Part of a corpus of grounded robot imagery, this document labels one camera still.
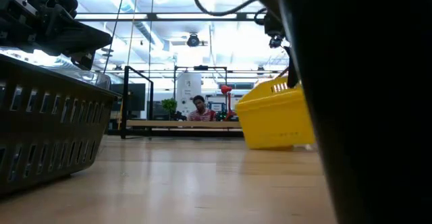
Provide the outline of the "black monitor screen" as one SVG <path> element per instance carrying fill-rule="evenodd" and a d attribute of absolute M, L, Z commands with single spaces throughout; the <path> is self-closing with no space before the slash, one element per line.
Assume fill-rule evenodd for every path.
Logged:
<path fill-rule="evenodd" d="M 112 84 L 110 90 L 118 94 L 123 94 L 123 84 Z M 145 94 L 146 84 L 128 84 L 128 99 L 127 99 L 127 110 L 128 111 L 144 111 L 145 110 Z M 112 111 L 121 111 L 122 100 L 119 99 L 114 103 Z"/>

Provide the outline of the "black slotted plastic basket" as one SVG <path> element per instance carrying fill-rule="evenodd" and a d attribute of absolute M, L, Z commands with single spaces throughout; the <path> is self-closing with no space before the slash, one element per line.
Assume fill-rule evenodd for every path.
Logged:
<path fill-rule="evenodd" d="M 432 224 L 432 0 L 280 0 L 339 224 Z"/>
<path fill-rule="evenodd" d="M 0 198 L 89 168 L 119 98 L 0 55 Z"/>

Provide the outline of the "person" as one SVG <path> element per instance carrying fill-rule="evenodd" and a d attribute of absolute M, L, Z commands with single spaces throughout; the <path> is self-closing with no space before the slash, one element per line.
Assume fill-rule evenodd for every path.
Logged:
<path fill-rule="evenodd" d="M 192 101 L 196 110 L 187 116 L 188 121 L 216 121 L 216 112 L 207 108 L 201 95 L 195 96 Z"/>

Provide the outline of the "black background rig frame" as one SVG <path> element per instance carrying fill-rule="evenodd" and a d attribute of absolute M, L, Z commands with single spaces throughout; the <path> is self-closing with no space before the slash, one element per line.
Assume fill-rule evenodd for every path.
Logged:
<path fill-rule="evenodd" d="M 176 99 L 176 78 L 178 74 L 182 72 L 199 73 L 202 77 L 202 87 L 203 87 L 203 74 L 208 74 L 215 78 L 223 78 L 224 82 L 227 82 L 227 68 L 226 67 L 212 67 L 207 65 L 196 65 L 196 66 L 174 66 L 173 70 L 173 98 Z"/>

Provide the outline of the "black overhead frame bar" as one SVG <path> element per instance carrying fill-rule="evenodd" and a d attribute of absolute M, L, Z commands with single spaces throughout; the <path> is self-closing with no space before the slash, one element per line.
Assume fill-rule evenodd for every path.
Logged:
<path fill-rule="evenodd" d="M 149 13 L 79 13 L 76 19 L 80 22 L 150 22 Z M 234 13 L 226 16 L 211 16 L 205 13 L 153 13 L 153 22 L 253 22 L 254 13 Z"/>

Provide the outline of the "translucent grey plastic bin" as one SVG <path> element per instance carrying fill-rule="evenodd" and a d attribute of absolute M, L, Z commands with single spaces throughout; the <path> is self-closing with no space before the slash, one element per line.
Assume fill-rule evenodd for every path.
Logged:
<path fill-rule="evenodd" d="M 111 87 L 111 78 L 99 72 L 85 71 L 77 67 L 45 67 L 53 72 L 68 76 L 70 78 L 98 86 L 99 88 L 109 90 Z"/>

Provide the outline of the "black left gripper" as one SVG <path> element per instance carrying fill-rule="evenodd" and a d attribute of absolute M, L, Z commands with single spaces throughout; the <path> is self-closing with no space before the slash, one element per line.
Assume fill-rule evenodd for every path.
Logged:
<path fill-rule="evenodd" d="M 58 15 L 47 21 L 42 44 L 40 12 L 37 0 L 0 0 L 0 47 L 66 55 L 76 67 L 91 70 L 95 51 L 112 41 L 106 32 Z"/>

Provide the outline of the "black frame wooden shelf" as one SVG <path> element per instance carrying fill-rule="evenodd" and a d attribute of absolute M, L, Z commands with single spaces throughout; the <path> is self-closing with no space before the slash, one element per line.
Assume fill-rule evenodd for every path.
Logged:
<path fill-rule="evenodd" d="M 128 120 L 128 101 L 129 95 L 129 74 L 133 72 L 138 74 L 141 78 L 148 81 L 149 89 L 149 108 L 146 110 L 148 113 L 146 120 L 131 119 Z M 128 126 L 140 126 L 145 127 L 148 130 L 148 134 L 152 133 L 152 129 L 155 127 L 166 127 L 166 128 L 193 128 L 193 129 L 205 129 L 209 131 L 211 128 L 215 129 L 239 129 L 241 125 L 239 121 L 210 121 L 210 122 L 197 122 L 197 121 L 155 121 L 153 120 L 153 93 L 154 93 L 154 82 L 144 76 L 139 71 L 135 70 L 131 66 L 127 65 L 124 68 L 124 87 L 122 93 L 122 104 L 121 104 L 121 117 L 119 122 L 118 133 L 121 139 L 125 139 L 127 135 L 138 133 L 136 130 L 128 130 Z"/>

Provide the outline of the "green potted plant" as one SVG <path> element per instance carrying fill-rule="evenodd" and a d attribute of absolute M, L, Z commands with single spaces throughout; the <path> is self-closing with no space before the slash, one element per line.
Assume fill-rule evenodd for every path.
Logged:
<path fill-rule="evenodd" d="M 163 109 L 167 111 L 168 118 L 171 119 L 177 111 L 177 105 L 178 105 L 177 101 L 174 98 L 163 99 L 161 101 L 161 105 Z"/>

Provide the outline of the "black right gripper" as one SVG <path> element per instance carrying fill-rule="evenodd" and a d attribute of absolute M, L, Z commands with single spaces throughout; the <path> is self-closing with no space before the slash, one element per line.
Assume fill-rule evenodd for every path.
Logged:
<path fill-rule="evenodd" d="M 299 83 L 299 77 L 294 64 L 292 49 L 287 45 L 282 45 L 286 39 L 282 23 L 272 13 L 268 13 L 266 8 L 262 8 L 254 14 L 254 22 L 259 26 L 264 26 L 265 34 L 270 37 L 269 47 L 271 49 L 279 47 L 285 49 L 289 57 L 287 85 L 289 88 L 294 88 Z"/>

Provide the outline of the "white cylindrical tank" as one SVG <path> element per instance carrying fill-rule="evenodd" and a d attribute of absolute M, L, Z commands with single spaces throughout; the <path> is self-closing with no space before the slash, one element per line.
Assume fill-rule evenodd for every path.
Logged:
<path fill-rule="evenodd" d="M 199 73 L 182 72 L 176 78 L 177 110 L 185 116 L 196 110 L 193 98 L 201 95 L 202 77 Z"/>

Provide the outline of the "red desk lamp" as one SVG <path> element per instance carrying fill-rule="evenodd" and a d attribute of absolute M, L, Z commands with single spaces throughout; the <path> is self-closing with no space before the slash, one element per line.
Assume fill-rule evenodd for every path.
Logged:
<path fill-rule="evenodd" d="M 226 116 L 224 121 L 230 121 L 232 117 L 236 116 L 236 113 L 232 111 L 231 107 L 231 91 L 232 87 L 228 85 L 221 86 L 221 92 L 223 95 L 225 95 L 226 99 Z"/>

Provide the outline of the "yellow plastic basket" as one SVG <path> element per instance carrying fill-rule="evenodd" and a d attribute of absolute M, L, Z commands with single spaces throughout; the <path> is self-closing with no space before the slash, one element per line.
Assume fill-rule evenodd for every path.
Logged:
<path fill-rule="evenodd" d="M 302 85 L 290 88 L 286 76 L 255 86 L 238 101 L 236 113 L 250 149 L 315 143 Z"/>

